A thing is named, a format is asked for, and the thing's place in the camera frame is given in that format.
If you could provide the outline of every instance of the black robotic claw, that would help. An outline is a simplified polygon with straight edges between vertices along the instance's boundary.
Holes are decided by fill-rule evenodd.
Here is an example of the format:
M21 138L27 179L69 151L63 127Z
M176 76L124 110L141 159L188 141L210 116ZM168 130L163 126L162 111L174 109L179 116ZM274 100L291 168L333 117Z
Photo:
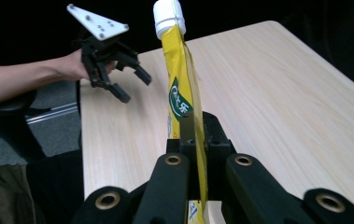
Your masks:
M106 71L107 63L115 62L116 69L120 71L125 66L131 67L145 84L151 82L151 76L139 65L138 53L122 44L118 36L105 41L91 36L81 42L81 48L81 60L89 73L92 87L106 89L124 103L130 101L130 96L117 83L111 83Z

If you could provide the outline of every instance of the human arm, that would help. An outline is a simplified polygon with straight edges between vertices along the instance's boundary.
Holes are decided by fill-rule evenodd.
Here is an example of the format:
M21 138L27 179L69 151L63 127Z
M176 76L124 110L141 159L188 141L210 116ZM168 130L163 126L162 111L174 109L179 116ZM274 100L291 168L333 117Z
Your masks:
M0 102L56 81L89 79L80 56L79 49L61 58L0 66Z

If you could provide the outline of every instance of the table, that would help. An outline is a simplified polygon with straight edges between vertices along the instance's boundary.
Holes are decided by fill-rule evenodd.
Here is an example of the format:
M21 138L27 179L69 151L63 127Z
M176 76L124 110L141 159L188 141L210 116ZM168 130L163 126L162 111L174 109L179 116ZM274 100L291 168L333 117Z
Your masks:
M203 110L219 118L238 152L259 159L299 198L325 188L354 203L353 82L274 21L187 44ZM139 60L152 75L148 87L131 69L111 74L132 96L129 104L81 83L86 197L108 185L135 189L165 152L163 51L142 53Z

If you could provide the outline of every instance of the black chair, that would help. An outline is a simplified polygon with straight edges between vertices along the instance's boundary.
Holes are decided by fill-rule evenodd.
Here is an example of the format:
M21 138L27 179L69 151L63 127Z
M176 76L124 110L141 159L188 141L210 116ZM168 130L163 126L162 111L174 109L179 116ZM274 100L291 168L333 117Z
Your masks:
M0 104L0 137L27 162L46 157L25 119L35 96L36 91L29 91Z

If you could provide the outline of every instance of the gray floor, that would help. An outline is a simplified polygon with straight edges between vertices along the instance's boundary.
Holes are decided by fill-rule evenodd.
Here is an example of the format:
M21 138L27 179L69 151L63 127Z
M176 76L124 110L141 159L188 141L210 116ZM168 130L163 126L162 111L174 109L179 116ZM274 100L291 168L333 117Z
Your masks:
M48 108L76 102L75 83L59 82L38 90L34 108ZM80 117L78 112L30 125L47 156L78 149ZM25 164L10 146L0 139L0 165Z

